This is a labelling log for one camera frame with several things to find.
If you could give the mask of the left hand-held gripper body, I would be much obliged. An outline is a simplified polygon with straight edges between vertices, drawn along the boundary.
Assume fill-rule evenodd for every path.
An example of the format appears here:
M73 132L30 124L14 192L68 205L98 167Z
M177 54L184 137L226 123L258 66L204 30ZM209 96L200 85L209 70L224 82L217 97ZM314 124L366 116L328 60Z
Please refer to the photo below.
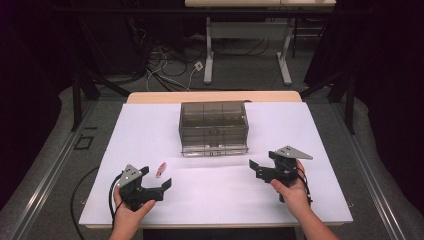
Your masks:
M119 188L120 196L124 204L132 211L137 211L142 204L150 200L162 201L164 192L160 187L146 188L142 186L143 177L140 169L128 164L122 171L116 186Z

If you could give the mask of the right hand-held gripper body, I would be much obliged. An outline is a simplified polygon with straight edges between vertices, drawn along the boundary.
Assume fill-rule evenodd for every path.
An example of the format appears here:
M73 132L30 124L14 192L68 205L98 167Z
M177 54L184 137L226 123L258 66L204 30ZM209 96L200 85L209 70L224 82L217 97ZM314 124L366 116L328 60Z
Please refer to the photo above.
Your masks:
M296 161L298 159L307 159L312 160L313 157L310 156L307 153L304 153L292 146L285 146L280 149L277 149L275 151L276 154L280 155L281 158L278 160L273 160L274 166L273 167L262 167L263 175L257 176L257 178L263 180L265 183L270 183L273 179L276 179L280 181L282 184L284 184L287 187L290 187L298 178L297 173L297 163ZM306 174L304 176L303 182L306 186L306 193L308 197L308 202L312 202L307 177Z

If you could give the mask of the smoky transparent bottom drawer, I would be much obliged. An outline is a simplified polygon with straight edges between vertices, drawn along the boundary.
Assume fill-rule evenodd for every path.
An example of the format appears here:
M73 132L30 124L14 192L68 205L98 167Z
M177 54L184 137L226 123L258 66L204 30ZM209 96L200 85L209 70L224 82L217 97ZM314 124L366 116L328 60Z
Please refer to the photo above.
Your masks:
M192 145L184 146L181 153L184 157L215 157L246 154L248 150L246 145Z

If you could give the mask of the smoky transparent drawer organizer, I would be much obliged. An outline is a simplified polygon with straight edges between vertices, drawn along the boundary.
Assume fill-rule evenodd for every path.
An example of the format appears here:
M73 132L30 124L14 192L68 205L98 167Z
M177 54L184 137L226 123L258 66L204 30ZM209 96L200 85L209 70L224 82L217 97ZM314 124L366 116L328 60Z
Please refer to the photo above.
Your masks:
M243 101L183 102L181 151L192 145L247 145L249 123Z

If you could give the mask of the person's left hand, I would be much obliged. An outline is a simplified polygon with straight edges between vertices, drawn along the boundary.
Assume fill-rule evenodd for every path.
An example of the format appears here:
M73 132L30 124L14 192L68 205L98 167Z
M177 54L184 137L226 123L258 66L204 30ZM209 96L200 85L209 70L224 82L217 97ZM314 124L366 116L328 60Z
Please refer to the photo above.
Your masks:
M132 211L126 207L120 196L119 188L115 188L113 198L119 208L115 212L115 219L112 232L132 232L136 233L144 217L153 209L156 202L150 200L143 204L137 211Z

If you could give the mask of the person's right hand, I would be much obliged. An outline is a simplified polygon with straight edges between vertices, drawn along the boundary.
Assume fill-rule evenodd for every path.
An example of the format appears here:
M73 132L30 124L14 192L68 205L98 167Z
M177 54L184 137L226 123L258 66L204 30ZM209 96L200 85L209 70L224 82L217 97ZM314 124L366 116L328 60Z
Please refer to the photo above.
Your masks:
M312 209L308 203L306 186L303 182L305 176L304 167L299 160L297 160L296 163L298 178L290 187L285 186L276 179L271 181L271 186L283 196L289 212L301 222L311 214Z

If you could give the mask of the black metal stand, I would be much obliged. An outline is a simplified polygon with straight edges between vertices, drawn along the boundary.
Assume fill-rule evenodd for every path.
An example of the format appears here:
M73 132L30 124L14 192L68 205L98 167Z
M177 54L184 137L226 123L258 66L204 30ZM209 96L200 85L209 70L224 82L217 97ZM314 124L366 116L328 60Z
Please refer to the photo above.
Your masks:
M330 103L339 103L342 100L342 97L345 97L344 123L349 132L354 134L353 112L355 83L356 81L352 74L339 71L309 86L306 90L303 90L300 93L300 96L302 99L307 98L327 84L332 84L333 87L327 95L327 99Z
M104 85L123 97L128 97L130 92L106 78L92 72L91 70L82 70L74 74L72 79L72 99L73 99L73 126L72 130L76 131L83 120L82 98L81 93L91 101L96 101L100 98L100 92L96 85Z

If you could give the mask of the white-legged background desk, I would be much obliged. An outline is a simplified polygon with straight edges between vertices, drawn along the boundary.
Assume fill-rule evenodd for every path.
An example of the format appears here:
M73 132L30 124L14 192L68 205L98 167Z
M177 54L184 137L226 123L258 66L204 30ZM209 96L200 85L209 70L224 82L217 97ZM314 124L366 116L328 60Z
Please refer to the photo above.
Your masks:
M206 10L332 10L336 0L185 0L185 6L191 8L205 8ZM283 22L269 22L254 20L228 20L217 22L210 17L206 18L206 63L204 83L210 84L213 75L214 51L212 40L227 39L268 39L282 40L282 50L276 53L283 83L292 84L288 70L286 56L293 31L296 27L294 17L285 17Z

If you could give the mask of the dark curtain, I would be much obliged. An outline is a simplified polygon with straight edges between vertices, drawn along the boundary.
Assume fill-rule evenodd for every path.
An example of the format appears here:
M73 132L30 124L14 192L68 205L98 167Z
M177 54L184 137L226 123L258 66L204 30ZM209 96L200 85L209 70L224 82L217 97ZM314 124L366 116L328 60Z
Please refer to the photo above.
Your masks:
M94 63L77 19L48 14L43 0L0 0L0 211L53 130L59 94L72 84L63 37Z
M304 82L355 81L383 164L424 215L424 0L336 0L335 12Z

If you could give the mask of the aluminium floor rail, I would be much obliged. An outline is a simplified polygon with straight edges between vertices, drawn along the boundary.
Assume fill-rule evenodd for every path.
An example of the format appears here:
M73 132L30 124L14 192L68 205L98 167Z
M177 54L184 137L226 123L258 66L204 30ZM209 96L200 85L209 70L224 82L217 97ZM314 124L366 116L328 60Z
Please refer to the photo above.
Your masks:
M361 177L367 187L369 195L382 220L390 240L405 240L405 235L394 215L392 207L387 201L387 198L377 181L375 174L372 172L372 169L368 163L368 159L361 149L356 136L350 132L345 124L342 107L339 104L332 104L331 108L344 132L344 135L349 140L350 145L353 148L357 168L359 169Z
M62 105L56 125L24 179L0 213L0 220L11 220L6 240L24 240L60 176L83 125L97 106L84 103L82 120L73 127L73 107Z

